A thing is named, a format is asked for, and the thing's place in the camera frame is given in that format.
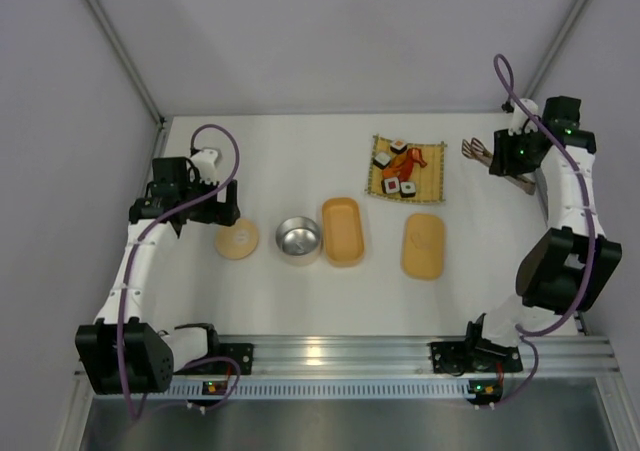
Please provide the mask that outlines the metal tongs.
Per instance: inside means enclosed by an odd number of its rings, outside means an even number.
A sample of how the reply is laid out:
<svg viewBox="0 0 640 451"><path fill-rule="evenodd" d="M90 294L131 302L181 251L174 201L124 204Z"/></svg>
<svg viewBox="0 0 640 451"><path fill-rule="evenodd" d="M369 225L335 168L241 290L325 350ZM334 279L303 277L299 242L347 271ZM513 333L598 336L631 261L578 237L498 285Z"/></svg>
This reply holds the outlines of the metal tongs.
<svg viewBox="0 0 640 451"><path fill-rule="evenodd" d="M461 153L467 159L478 161L487 168L491 166L493 160L493 154L477 138L472 138L470 141L463 139ZM527 195L532 196L535 194L536 183L526 176L503 176L503 179L515 185Z"/></svg>

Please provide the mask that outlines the green sushi roll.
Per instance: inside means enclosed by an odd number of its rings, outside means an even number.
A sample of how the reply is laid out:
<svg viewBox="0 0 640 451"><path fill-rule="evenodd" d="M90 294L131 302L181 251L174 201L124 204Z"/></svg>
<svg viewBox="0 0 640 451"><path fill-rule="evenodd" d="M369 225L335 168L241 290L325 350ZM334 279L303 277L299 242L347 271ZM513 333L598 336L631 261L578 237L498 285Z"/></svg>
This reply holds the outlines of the green sushi roll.
<svg viewBox="0 0 640 451"><path fill-rule="evenodd" d="M417 194L417 186L413 181L403 181L400 183L400 196L404 199L415 197Z"/></svg>

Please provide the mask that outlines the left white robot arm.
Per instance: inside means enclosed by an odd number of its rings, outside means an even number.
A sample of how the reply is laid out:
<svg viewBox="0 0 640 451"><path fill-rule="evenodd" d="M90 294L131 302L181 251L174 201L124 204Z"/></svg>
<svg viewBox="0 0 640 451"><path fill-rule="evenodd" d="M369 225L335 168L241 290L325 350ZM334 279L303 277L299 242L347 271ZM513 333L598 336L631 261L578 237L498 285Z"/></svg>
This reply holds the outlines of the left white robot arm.
<svg viewBox="0 0 640 451"><path fill-rule="evenodd" d="M128 238L115 282L93 323L79 326L75 346L98 395L159 393L175 372L214 357L220 342L211 324L153 326L154 273L190 223L232 226L240 217L237 183L219 182L215 148L188 157L157 158L143 197L129 209Z"/></svg>

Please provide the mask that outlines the red sushi roll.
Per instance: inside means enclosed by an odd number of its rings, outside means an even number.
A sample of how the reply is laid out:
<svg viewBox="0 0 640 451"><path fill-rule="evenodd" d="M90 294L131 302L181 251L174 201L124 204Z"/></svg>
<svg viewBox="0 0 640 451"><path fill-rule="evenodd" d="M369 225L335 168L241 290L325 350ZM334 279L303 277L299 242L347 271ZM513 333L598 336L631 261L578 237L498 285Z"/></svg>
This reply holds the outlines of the red sushi roll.
<svg viewBox="0 0 640 451"><path fill-rule="evenodd" d="M397 176L385 178L381 182L382 192L385 195L397 194L401 190L401 183Z"/></svg>

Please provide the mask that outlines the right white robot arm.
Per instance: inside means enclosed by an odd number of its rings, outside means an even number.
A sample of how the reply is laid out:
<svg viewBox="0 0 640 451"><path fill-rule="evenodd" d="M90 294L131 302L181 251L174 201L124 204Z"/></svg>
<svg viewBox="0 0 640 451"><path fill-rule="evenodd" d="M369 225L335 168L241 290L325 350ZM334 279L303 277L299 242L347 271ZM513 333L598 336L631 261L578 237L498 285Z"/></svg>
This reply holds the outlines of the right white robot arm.
<svg viewBox="0 0 640 451"><path fill-rule="evenodd" d="M580 127L580 100L510 104L511 122L494 134L488 169L539 194L547 229L521 261L514 295L468 324L463 363L474 372L521 371L521 338L549 334L589 310L622 258L596 211L596 139Z"/></svg>

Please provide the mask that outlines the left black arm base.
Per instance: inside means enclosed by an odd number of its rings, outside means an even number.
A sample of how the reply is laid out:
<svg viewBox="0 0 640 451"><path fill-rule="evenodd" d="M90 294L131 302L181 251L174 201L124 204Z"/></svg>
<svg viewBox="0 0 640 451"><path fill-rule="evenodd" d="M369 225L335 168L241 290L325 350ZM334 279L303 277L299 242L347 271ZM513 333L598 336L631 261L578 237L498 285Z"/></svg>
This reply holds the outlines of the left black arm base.
<svg viewBox="0 0 640 451"><path fill-rule="evenodd" d="M222 342L213 351L206 355L207 358L226 357L235 361L242 375L251 375L254 358L254 344L250 342L228 343ZM234 373L234 367L227 362L209 362L199 367L200 374L222 375L230 372Z"/></svg>

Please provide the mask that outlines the orange toy chicken leg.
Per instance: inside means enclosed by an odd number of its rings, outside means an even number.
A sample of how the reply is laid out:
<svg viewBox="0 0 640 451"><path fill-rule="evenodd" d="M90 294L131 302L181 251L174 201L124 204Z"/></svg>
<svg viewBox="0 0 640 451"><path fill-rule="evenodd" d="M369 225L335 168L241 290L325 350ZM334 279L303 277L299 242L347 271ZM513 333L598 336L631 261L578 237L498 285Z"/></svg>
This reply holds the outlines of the orange toy chicken leg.
<svg viewBox="0 0 640 451"><path fill-rule="evenodd" d="M407 151L407 157L420 168L425 168L428 163L422 156L422 150L420 148L412 147Z"/></svg>

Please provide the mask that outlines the orange sushi roll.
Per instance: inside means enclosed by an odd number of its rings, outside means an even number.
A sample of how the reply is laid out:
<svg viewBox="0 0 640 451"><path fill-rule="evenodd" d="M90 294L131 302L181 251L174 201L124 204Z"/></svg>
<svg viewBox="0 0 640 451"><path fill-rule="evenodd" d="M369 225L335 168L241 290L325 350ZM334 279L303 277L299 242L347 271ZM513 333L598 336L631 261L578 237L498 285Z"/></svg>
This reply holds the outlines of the orange sushi roll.
<svg viewBox="0 0 640 451"><path fill-rule="evenodd" d="M390 142L389 148L394 154L402 154L407 150L408 144L404 140L396 139Z"/></svg>

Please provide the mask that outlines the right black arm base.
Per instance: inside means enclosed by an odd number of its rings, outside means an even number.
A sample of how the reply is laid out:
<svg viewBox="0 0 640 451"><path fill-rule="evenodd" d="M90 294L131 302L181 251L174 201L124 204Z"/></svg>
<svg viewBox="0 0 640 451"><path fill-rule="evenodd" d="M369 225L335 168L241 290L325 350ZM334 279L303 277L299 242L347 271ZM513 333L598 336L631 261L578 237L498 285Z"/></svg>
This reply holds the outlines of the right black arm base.
<svg viewBox="0 0 640 451"><path fill-rule="evenodd" d="M471 345L464 340L434 341L429 344L433 371L462 376L470 373L519 373L523 364L517 347L503 347L481 341Z"/></svg>

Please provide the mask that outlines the red toy shrimp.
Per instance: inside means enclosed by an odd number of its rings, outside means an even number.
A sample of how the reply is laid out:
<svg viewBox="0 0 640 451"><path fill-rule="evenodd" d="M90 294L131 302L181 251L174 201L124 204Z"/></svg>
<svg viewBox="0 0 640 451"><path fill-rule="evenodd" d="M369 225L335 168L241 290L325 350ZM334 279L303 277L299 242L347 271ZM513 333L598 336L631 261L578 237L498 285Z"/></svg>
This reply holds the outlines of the red toy shrimp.
<svg viewBox="0 0 640 451"><path fill-rule="evenodd" d="M413 172L414 163L407 157L402 168L392 169L391 171L382 170L383 178L397 176L400 182L408 181Z"/></svg>

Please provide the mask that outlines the orange toy fried piece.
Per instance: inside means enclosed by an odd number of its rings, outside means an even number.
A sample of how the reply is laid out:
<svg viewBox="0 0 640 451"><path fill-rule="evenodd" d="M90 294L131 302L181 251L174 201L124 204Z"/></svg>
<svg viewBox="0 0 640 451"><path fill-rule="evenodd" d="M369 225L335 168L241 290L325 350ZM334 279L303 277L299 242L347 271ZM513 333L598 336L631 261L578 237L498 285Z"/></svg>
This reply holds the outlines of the orange toy fried piece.
<svg viewBox="0 0 640 451"><path fill-rule="evenodd" d="M387 167L387 170L391 171L392 169L402 168L404 162L406 161L406 158L406 154L399 154L394 156L389 166Z"/></svg>

